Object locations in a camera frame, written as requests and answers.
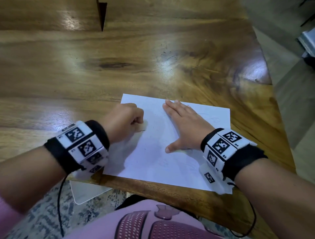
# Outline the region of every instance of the wristband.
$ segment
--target wristband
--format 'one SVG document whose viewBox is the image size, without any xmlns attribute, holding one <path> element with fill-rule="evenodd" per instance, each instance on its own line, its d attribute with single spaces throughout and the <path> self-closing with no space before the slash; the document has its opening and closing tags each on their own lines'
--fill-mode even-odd
<svg viewBox="0 0 315 239">
<path fill-rule="evenodd" d="M 221 178 L 234 181 L 238 172 L 260 158 L 268 158 L 256 143 L 231 129 L 215 129 L 202 141 L 200 148 L 208 166 Z"/>
<path fill-rule="evenodd" d="M 44 144 L 67 174 L 94 174 L 107 162 L 109 145 L 105 130 L 94 120 L 71 124 Z"/>
</svg>

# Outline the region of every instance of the wooden tabletop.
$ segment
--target wooden tabletop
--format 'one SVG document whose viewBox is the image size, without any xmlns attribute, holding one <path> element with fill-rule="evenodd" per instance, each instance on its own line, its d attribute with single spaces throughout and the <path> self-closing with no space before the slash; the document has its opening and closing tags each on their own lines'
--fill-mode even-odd
<svg viewBox="0 0 315 239">
<path fill-rule="evenodd" d="M 108 0 L 103 32 L 95 1 L 65 2 L 2 8 L 0 160 L 42 145 L 76 120 L 99 119 L 127 93 L 230 108 L 233 130 L 295 172 L 266 62 L 238 0 Z M 62 11 L 68 17 L 58 18 Z M 69 29 L 90 31 L 53 31 Z M 236 189 L 220 196 L 100 174 L 93 182 L 237 232 L 253 221 Z M 261 217 L 251 236 L 275 238 Z"/>
</svg>

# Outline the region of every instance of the paper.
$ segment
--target paper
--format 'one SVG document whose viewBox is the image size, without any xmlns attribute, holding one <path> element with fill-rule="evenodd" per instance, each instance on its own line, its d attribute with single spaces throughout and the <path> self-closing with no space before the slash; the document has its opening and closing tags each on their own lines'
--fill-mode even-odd
<svg viewBox="0 0 315 239">
<path fill-rule="evenodd" d="M 146 130 L 132 138 L 111 145 L 109 162 L 103 174 L 182 187 L 215 191 L 223 183 L 225 193 L 232 193 L 226 182 L 207 184 L 199 172 L 205 163 L 202 151 L 181 150 L 165 153 L 165 147 L 178 139 L 170 117 L 162 108 L 164 99 L 124 94 L 121 103 L 135 103 L 144 110 Z M 230 128 L 230 109 L 185 103 L 215 128 Z"/>
</svg>

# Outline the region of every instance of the pink shirt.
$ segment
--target pink shirt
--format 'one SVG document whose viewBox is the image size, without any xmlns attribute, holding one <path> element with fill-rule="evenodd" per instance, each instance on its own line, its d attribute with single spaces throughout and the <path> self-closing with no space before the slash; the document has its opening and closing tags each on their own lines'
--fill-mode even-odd
<svg viewBox="0 0 315 239">
<path fill-rule="evenodd" d="M 23 218 L 0 198 L 0 239 Z M 201 222 L 169 205 L 143 200 L 73 231 L 66 239 L 222 238 Z"/>
</svg>

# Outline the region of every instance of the forearm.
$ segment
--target forearm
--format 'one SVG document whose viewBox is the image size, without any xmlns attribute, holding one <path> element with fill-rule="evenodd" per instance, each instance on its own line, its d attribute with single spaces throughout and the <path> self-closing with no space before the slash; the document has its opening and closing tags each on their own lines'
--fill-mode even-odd
<svg viewBox="0 0 315 239">
<path fill-rule="evenodd" d="M 243 168 L 235 183 L 279 238 L 313 238 L 315 186 L 268 159 Z"/>
<path fill-rule="evenodd" d="M 41 146 L 0 163 L 0 196 L 25 213 L 65 176 L 56 159 Z"/>
</svg>

